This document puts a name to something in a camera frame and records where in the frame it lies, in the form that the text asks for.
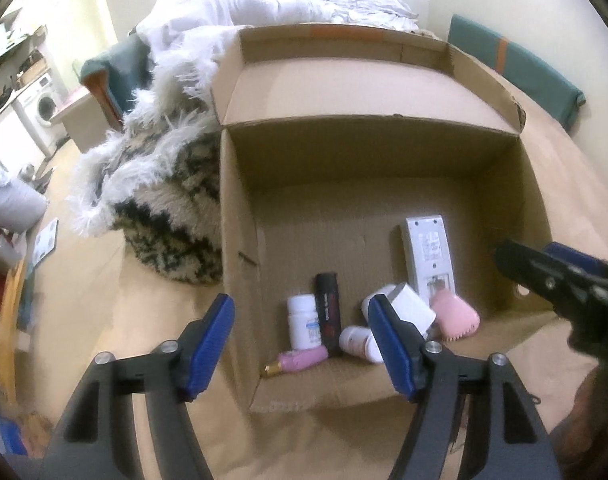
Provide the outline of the right hand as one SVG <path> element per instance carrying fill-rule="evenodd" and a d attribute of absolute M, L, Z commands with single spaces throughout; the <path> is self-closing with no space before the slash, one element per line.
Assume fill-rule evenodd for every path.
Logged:
<path fill-rule="evenodd" d="M 550 439 L 563 479 L 608 479 L 608 363 L 586 376 Z"/>

